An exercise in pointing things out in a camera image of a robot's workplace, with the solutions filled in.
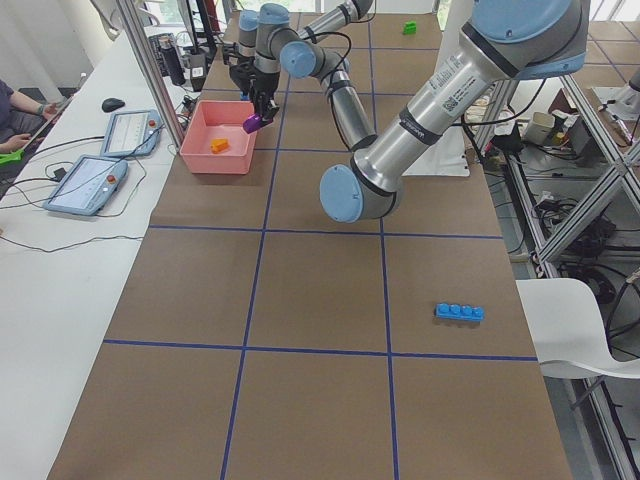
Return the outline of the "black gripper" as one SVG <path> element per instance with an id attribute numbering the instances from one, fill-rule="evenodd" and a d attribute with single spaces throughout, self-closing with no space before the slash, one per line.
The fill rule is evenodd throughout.
<path id="1" fill-rule="evenodd" d="M 254 106 L 254 121 L 257 125 L 272 123 L 280 106 L 275 101 L 275 93 L 280 81 L 280 73 L 256 71 L 252 80 L 249 98 Z"/>
<path id="2" fill-rule="evenodd" d="M 223 63 L 229 69 L 230 80 L 240 90 L 241 99 L 250 98 L 251 82 L 254 78 L 254 56 L 244 55 L 238 43 L 225 44 L 222 47 Z"/>

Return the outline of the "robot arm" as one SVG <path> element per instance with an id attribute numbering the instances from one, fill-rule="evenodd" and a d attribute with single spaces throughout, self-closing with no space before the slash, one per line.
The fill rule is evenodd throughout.
<path id="1" fill-rule="evenodd" d="M 362 21 L 371 1 L 344 1 L 300 30 L 290 25 L 290 12 L 266 3 L 260 10 L 244 10 L 238 20 L 238 38 L 223 47 L 223 61 L 241 98 L 253 105 L 243 129 L 252 134 L 273 123 L 280 110 L 275 93 L 280 73 L 292 78 L 314 78 L 325 91 L 341 141 L 355 152 L 377 138 L 349 76 L 347 52 L 320 46 L 340 29 Z"/>
<path id="2" fill-rule="evenodd" d="M 362 20 L 372 4 L 344 1 L 302 30 L 282 5 L 244 10 L 236 51 L 252 74 L 244 94 L 254 113 L 252 133 L 273 121 L 279 74 L 313 77 L 323 86 L 336 128 L 351 152 L 349 165 L 330 167 L 320 202 L 337 222 L 379 219 L 400 202 L 401 177 L 488 87 L 502 80 L 558 77 L 578 71 L 586 57 L 587 1 L 476 1 L 457 50 L 446 58 L 382 132 L 372 128 L 345 70 L 343 55 L 320 41 Z"/>

